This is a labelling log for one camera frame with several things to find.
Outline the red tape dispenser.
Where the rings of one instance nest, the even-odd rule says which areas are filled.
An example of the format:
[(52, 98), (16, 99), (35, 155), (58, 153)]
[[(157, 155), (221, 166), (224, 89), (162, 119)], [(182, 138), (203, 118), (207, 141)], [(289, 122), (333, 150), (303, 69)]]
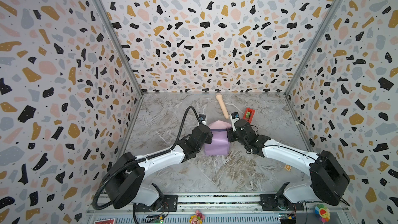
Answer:
[(251, 108), (246, 108), (243, 119), (248, 121), (249, 123), (252, 123), (255, 112), (256, 111)]

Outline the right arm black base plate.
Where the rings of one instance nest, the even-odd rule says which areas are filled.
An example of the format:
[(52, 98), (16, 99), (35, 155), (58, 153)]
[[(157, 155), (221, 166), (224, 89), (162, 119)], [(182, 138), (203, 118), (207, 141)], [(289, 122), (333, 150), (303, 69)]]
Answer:
[(260, 205), (263, 211), (303, 211), (301, 203), (291, 203), (285, 196), (277, 194), (260, 194)]

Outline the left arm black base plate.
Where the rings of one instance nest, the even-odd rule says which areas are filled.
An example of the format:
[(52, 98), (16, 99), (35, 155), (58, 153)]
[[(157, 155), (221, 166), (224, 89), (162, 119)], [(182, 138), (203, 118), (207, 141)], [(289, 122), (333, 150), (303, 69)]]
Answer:
[(138, 204), (136, 212), (138, 213), (160, 213), (160, 212), (176, 212), (178, 206), (178, 195), (164, 195), (160, 196), (154, 204), (147, 206), (145, 204)]

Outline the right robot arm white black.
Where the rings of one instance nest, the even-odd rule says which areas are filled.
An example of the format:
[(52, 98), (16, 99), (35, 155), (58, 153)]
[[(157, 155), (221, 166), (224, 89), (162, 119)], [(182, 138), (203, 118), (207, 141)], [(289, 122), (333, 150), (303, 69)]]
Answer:
[(282, 144), (257, 134), (244, 119), (232, 119), (231, 124), (227, 130), (229, 142), (239, 142), (248, 154), (280, 161), (307, 176), (307, 180), (284, 183), (271, 200), (274, 207), (288, 208), (289, 204), (304, 201), (321, 201), (331, 206), (348, 203), (343, 195), (350, 178), (329, 151), (316, 153)]

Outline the pink wrapping paper sheet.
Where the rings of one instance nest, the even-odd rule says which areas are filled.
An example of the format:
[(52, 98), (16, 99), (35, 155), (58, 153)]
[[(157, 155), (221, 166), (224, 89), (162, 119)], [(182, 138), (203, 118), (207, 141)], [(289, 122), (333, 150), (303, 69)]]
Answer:
[(228, 141), (227, 129), (231, 124), (218, 120), (208, 125), (213, 134), (210, 144), (204, 145), (206, 156), (226, 156), (230, 151), (230, 142)]

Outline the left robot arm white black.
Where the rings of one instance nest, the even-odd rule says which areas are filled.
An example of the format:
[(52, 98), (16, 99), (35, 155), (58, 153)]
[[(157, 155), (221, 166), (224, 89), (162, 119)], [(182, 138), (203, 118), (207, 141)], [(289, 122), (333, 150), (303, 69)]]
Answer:
[(212, 137), (211, 129), (200, 124), (191, 134), (179, 140), (174, 148), (138, 157), (130, 152), (125, 153), (104, 176), (95, 194), (99, 198), (105, 191), (110, 202), (99, 205), (98, 201), (93, 201), (93, 208), (102, 210), (113, 206), (120, 209), (129, 203), (136, 203), (157, 211), (164, 202), (164, 194), (156, 184), (144, 185), (144, 179), (167, 167), (195, 158), (204, 144), (211, 144)]

